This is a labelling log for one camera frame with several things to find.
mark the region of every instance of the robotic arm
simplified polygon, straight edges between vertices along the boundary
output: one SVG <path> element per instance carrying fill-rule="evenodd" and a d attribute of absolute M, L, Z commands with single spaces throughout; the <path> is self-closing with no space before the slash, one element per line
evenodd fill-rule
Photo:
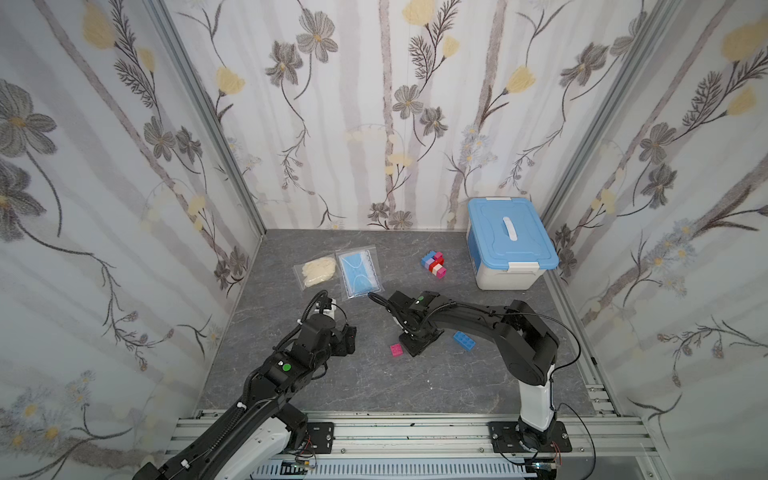
<path fill-rule="evenodd" d="M 392 314 L 403 330 L 400 343 L 411 356 L 423 352 L 444 328 L 474 333 L 494 342 L 507 370 L 520 381 L 521 447 L 533 452 L 549 445 L 556 420 L 551 407 L 550 375 L 559 342 L 527 303 L 515 300 L 508 306 L 478 305 L 429 291 L 421 292 L 418 298 L 400 291 L 388 299 L 376 293 L 368 297 Z"/>
<path fill-rule="evenodd" d="M 331 356 L 355 352 L 357 328 L 345 325 L 338 330 L 332 303 L 325 290 L 317 293 L 304 310 L 300 325 L 248 375 L 238 401 L 181 453 L 160 468 L 147 463 L 134 480 L 234 478 L 227 473 L 248 472 L 286 447 L 299 449 L 307 438 L 306 415 L 288 402 L 319 378 L 313 377 L 317 369 L 324 366 L 327 370 Z M 269 441 L 261 442 L 258 436 L 264 429 L 260 427 L 267 425 L 275 427 L 267 430 L 275 433 Z"/>

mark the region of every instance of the face mask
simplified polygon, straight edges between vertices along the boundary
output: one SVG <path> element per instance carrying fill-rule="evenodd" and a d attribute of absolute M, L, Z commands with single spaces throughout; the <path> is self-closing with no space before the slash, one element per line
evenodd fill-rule
<path fill-rule="evenodd" d="M 349 298 L 381 290 L 368 250 L 344 253 L 339 256 L 339 263 Z"/>

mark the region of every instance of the gray floor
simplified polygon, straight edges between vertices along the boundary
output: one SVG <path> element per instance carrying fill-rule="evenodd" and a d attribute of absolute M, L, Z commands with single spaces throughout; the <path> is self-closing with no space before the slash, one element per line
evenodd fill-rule
<path fill-rule="evenodd" d="M 457 300 L 506 305 L 527 302 L 535 312 L 559 318 L 540 278 L 527 291 L 484 291 L 475 284 L 464 233 L 271 230 L 261 246 L 240 303 L 214 361 L 200 408 L 229 407 L 242 391 L 248 372 L 261 365 L 271 347 L 295 325 L 318 290 L 342 298 L 339 278 L 300 291 L 293 265 L 333 254 L 334 250 L 375 245 L 389 296 L 401 290 L 416 296 L 434 290 Z M 448 274 L 438 280 L 419 263 L 430 250 L 442 251 Z M 517 413 L 517 380 L 502 363 L 495 346 L 483 339 L 470 352 L 446 331 L 420 356 L 392 357 L 389 346 L 401 330 L 382 306 L 366 297 L 343 300 L 349 322 L 358 327 L 357 351 L 332 358 L 329 372 L 291 401 L 305 410 L 378 412 Z M 550 322 L 560 336 L 558 365 L 574 358 L 568 332 Z M 567 402 L 591 414 L 584 382 L 576 365 L 554 378 L 554 403 Z"/>

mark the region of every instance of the storage box lid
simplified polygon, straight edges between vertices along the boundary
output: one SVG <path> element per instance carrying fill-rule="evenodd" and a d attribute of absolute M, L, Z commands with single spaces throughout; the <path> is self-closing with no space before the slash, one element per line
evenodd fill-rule
<path fill-rule="evenodd" d="M 508 270 L 510 263 L 538 262 L 540 269 L 553 270 L 560 263 L 528 199 L 473 198 L 469 201 L 469 219 L 480 257 L 488 268 Z"/>

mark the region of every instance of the floral wallpaper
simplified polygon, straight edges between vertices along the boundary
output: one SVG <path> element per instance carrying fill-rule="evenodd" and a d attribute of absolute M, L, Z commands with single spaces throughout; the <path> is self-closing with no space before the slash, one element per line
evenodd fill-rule
<path fill-rule="evenodd" d="M 0 12 L 0 462 L 130 478 L 191 414 L 258 238 L 141 4 Z"/>
<path fill-rule="evenodd" d="M 678 480 L 765 476 L 767 18 L 684 2 L 551 226 L 614 401 Z"/>
<path fill-rule="evenodd" d="M 269 228 L 543 209 L 654 2 L 169 0 Z"/>

